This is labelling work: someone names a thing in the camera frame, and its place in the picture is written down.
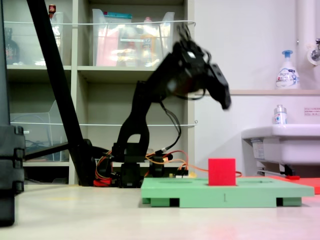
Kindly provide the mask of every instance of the green platform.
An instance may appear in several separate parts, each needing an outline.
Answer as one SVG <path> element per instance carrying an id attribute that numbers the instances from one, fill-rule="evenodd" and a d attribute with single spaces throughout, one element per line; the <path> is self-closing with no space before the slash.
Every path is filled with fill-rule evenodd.
<path id="1" fill-rule="evenodd" d="M 145 178 L 143 204 L 181 208 L 270 208 L 301 206 L 313 187 L 268 177 L 237 178 L 237 186 L 208 186 L 207 178 Z"/>

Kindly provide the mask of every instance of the red cube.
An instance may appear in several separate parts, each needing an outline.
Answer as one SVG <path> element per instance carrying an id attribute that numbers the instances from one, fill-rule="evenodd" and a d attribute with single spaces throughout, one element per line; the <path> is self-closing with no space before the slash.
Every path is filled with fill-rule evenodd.
<path id="1" fill-rule="evenodd" d="M 235 158 L 209 158 L 208 165 L 209 186 L 236 185 Z"/>

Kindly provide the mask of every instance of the white sink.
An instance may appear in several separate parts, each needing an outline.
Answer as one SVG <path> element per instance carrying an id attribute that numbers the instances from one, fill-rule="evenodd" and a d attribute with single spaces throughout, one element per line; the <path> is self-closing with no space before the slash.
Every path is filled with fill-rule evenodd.
<path id="1" fill-rule="evenodd" d="M 254 157 L 281 165 L 320 165 L 320 124 L 285 124 L 244 130 Z"/>

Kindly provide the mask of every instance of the white floor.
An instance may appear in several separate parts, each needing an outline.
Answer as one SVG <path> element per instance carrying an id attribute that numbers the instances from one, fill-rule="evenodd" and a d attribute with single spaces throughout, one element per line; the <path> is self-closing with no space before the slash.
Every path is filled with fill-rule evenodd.
<path id="1" fill-rule="evenodd" d="M 320 195 L 302 207 L 149 208 L 139 189 L 26 186 L 0 240 L 320 240 Z"/>

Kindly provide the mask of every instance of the pipe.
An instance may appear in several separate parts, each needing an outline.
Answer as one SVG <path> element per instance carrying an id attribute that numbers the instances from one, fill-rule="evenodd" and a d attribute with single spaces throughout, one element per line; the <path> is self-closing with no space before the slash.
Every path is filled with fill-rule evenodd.
<path id="1" fill-rule="evenodd" d="M 318 68 L 312 65 L 307 54 L 316 47 L 316 0 L 296 0 L 297 8 L 297 71 L 300 76 L 302 89 L 318 89 L 315 71 Z"/>

